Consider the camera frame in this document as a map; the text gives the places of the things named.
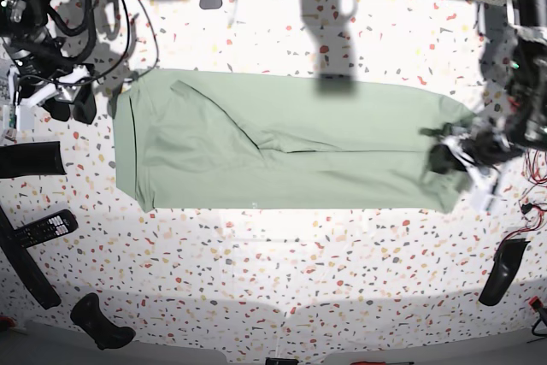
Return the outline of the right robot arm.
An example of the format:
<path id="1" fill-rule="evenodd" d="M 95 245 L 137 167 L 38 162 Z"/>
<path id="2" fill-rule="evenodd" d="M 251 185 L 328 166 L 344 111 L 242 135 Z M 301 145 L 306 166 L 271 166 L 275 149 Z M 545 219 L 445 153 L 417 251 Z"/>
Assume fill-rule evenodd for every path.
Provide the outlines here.
<path id="1" fill-rule="evenodd" d="M 40 106 L 58 121 L 91 124 L 97 108 L 86 63 L 97 42 L 93 1 L 84 0 L 78 26 L 70 27 L 51 0 L 1 0 L 1 40 L 12 65 L 7 73 L 14 116 Z"/>

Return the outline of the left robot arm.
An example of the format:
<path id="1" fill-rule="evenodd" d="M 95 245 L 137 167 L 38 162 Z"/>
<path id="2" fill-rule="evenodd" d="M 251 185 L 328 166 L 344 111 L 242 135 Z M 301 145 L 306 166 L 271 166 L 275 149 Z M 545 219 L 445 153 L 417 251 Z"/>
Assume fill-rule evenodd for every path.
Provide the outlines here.
<path id="1" fill-rule="evenodd" d="M 508 29 L 516 41 L 504 90 L 506 114 L 480 113 L 429 134 L 433 172 L 493 168 L 526 150 L 546 151 L 546 0 L 507 0 Z"/>

